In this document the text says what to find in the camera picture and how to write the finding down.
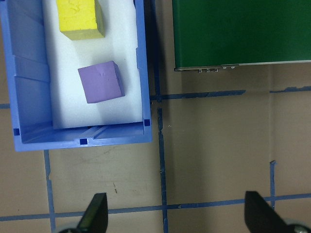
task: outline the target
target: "yellow foam cube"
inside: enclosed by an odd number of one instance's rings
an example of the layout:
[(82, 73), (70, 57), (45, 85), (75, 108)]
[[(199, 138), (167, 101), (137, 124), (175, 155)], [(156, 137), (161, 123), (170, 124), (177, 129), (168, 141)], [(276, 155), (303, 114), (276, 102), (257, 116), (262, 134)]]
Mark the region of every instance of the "yellow foam cube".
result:
[(98, 0), (57, 0), (59, 30), (71, 40), (104, 37)]

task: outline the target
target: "beige floor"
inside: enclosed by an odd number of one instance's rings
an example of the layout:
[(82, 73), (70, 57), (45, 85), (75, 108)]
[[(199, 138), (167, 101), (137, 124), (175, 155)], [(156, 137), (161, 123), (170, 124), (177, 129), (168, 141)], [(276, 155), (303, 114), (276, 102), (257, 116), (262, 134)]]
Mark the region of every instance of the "beige floor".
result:
[[(162, 204), (157, 108), (163, 111), (168, 204), (243, 199), (246, 190), (270, 196), (272, 160), (277, 162), (277, 196), (311, 193), (311, 92), (269, 93), (311, 86), (311, 64), (248, 66), (217, 74), (176, 73), (171, 1), (157, 0), (156, 10), (161, 94), (246, 93), (153, 101), (152, 143), (51, 150), (55, 212), (84, 211), (96, 192), (108, 193), (110, 209)], [(9, 99), (0, 48), (3, 104)], [(151, 54), (150, 93), (155, 95)], [(43, 152), (14, 151), (8, 109), (0, 109), (0, 142), (0, 219), (48, 214)], [(311, 199), (279, 200), (276, 211), (311, 225)], [(56, 225), (78, 219), (56, 218)], [(109, 219), (110, 233), (163, 232), (161, 211), (112, 214)], [(242, 204), (169, 210), (168, 220), (171, 233), (248, 232)], [(48, 233), (50, 220), (0, 221), (0, 232)]]

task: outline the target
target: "blue tape line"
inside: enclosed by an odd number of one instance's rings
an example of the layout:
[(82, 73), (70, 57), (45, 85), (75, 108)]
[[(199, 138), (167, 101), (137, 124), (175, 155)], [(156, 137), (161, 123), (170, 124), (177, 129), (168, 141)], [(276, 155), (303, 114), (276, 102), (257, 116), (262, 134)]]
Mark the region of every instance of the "blue tape line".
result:
[(276, 196), (276, 188), (275, 188), (275, 181), (274, 181), (274, 174), (275, 174), (275, 166), (276, 166), (276, 161), (273, 160), (270, 162), (270, 196), (272, 198), (271, 200), (271, 207), (275, 209), (276, 206), (276, 201), (275, 201), (275, 196)]
[[(161, 196), (162, 196), (162, 205), (167, 205), (166, 197), (166, 175), (165, 175), (165, 154), (164, 154), (164, 137), (162, 134), (163, 129), (163, 114), (162, 108), (158, 108), (158, 134), (159, 134), (159, 154), (160, 154), (160, 176), (161, 176)], [(167, 208), (162, 210), (163, 215), (163, 232), (168, 233), (168, 216)]]
[(167, 204), (166, 199), (166, 175), (165, 175), (165, 157), (164, 157), (164, 137), (162, 134), (163, 118), (162, 108), (158, 108), (158, 134), (159, 134), (159, 154), (160, 154), (160, 175), (161, 175), (161, 190), (162, 190), (162, 205)]
[(311, 198), (311, 193), (278, 196), (276, 197), (276, 200), (294, 200), (304, 198)]
[(81, 217), (84, 212), (68, 212), (68, 213), (58, 213), (55, 217)]
[(10, 109), (9, 103), (0, 103), (0, 109)]
[(43, 215), (5, 216), (5, 217), (0, 217), (0, 222), (17, 221), (17, 220), (43, 219), (43, 218), (50, 218), (50, 215), (49, 214), (43, 214)]
[(156, 96), (150, 96), (150, 100), (151, 101), (156, 100)]
[[(306, 194), (294, 194), (285, 195), (278, 197), (264, 197), (265, 201), (272, 200), (294, 200), (294, 199), (305, 199), (311, 198), (311, 193)], [(108, 210), (109, 214), (122, 214), (122, 213), (133, 213), (133, 212), (144, 212), (144, 211), (166, 211), (174, 209), (193, 209), (193, 208), (205, 208), (205, 207), (215, 207), (224, 205), (237, 205), (244, 204), (244, 199), (236, 200), (222, 200), (222, 201), (212, 201), (212, 202), (202, 202), (202, 203), (185, 203), (185, 204), (173, 204), (173, 205), (155, 205), (155, 206), (143, 206), (143, 207), (133, 207), (133, 208), (122, 208), (122, 209), (111, 209)], [(76, 217), (83, 216), (84, 212), (68, 212), (68, 213), (57, 213), (54, 214), (55, 217)], [(43, 219), (49, 218), (50, 214), (42, 215), (19, 215), (19, 216), (3, 216), (0, 217), (1, 221), (15, 221), (15, 220), (26, 220), (26, 219)], [(164, 219), (163, 224), (167, 224), (167, 219)]]
[(109, 214), (121, 214), (121, 213), (133, 213), (133, 212), (156, 211), (156, 210), (163, 210), (163, 206), (155, 205), (155, 206), (111, 209), (111, 210), (108, 210), (108, 213)]
[(284, 90), (279, 90), (279, 91), (270, 91), (270, 93), (282, 93), (282, 92), (297, 92), (297, 91), (311, 91), (311, 86), (304, 86), (301, 88), (297, 87), (287, 87)]
[(202, 93), (185, 93), (185, 94), (171, 94), (163, 95), (163, 100), (176, 100), (176, 99), (190, 99), (190, 98), (208, 98), (208, 97), (220, 97), (220, 96), (239, 96), (243, 95), (246, 90), (236, 91), (214, 91), (214, 92), (202, 92)]
[(160, 75), (159, 75), (159, 41), (158, 31), (156, 25), (156, 0), (151, 1), (151, 20), (153, 28), (153, 48), (154, 48), (154, 76), (155, 76), (155, 95), (156, 100), (161, 102), (161, 88), (160, 88)]
[(50, 166), (50, 154), (49, 154), (48, 150), (44, 150), (44, 164), (45, 164), (45, 175), (46, 175), (46, 180), (47, 180), (51, 231), (53, 232), (55, 230), (56, 223), (55, 223), (55, 211), (54, 211), (54, 202), (53, 202), (52, 182), (49, 179), (49, 175), (51, 173), (51, 166)]
[(214, 207), (214, 206), (223, 206), (223, 205), (236, 205), (243, 204), (244, 199), (237, 200), (222, 200), (222, 201), (213, 201), (213, 202), (203, 202), (203, 203), (188, 203), (188, 204), (175, 204), (168, 205), (168, 209), (191, 209), (191, 208), (204, 208), (204, 207)]

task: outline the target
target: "blue plastic bin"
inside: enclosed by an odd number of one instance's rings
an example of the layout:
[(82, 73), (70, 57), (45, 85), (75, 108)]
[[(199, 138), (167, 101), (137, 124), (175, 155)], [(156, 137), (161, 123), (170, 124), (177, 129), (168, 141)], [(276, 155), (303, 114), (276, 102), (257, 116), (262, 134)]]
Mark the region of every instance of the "blue plastic bin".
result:
[(41, 0), (0, 0), (11, 116), (17, 151), (152, 140), (144, 3), (136, 0), (142, 122), (54, 130)]

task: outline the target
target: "purple foam cube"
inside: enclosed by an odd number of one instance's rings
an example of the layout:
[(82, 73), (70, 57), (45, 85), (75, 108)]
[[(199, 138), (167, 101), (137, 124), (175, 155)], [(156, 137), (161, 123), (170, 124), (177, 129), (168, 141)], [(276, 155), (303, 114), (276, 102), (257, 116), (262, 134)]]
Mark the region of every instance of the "purple foam cube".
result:
[(113, 61), (78, 69), (87, 103), (125, 96), (119, 67)]

